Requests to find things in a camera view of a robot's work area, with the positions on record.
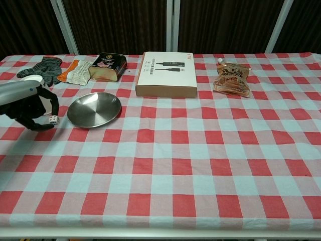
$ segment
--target metal plate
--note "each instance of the metal plate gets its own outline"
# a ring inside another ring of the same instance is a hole
[[[106,124],[121,111],[119,99],[110,93],[91,93],[75,100],[69,107],[67,117],[72,124],[83,128]]]

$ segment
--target red checkered tablecloth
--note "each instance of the red checkered tablecloth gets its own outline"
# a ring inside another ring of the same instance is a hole
[[[74,59],[57,55],[63,71]],[[212,92],[217,58],[251,67],[251,98]],[[32,132],[0,116],[0,226],[321,229],[321,55],[194,55],[198,96],[142,98],[127,56],[117,83],[60,83],[61,123]],[[0,83],[42,56],[0,62]],[[75,128],[68,106],[109,92],[121,116]]]

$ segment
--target brown curtain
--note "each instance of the brown curtain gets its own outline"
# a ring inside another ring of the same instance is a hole
[[[50,0],[1,0],[0,59],[69,53]]]
[[[294,1],[274,53],[321,53],[321,1]]]
[[[166,0],[64,0],[81,54],[166,50]]]
[[[179,46],[193,53],[262,53],[281,0],[181,0]]]

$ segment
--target robotic hand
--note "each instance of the robotic hand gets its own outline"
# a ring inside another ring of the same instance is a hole
[[[50,99],[52,116],[50,124],[38,124],[32,119],[42,116],[46,110],[39,98]],[[10,82],[0,85],[0,115],[6,114],[33,131],[46,131],[58,122],[59,103],[57,96],[35,80]]]

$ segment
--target white die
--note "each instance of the white die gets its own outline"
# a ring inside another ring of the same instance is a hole
[[[56,126],[56,125],[59,124],[59,122],[60,122],[59,116],[57,116],[57,115],[52,115],[52,116],[49,117],[49,123],[50,123],[50,124],[53,124],[53,125]]]

